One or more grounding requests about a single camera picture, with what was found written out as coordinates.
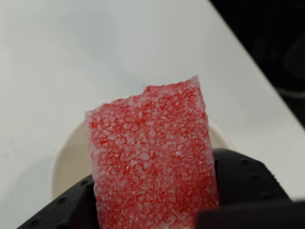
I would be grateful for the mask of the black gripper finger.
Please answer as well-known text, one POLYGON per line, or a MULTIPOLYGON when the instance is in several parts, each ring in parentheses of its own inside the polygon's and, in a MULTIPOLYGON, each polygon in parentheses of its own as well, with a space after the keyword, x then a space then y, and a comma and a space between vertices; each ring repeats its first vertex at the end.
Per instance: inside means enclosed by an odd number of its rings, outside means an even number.
POLYGON ((213 156, 221 207, 265 201, 291 202, 262 162, 224 148, 215 148, 213 156))
POLYGON ((94 181, 89 175, 19 226, 20 229, 98 229, 94 181))

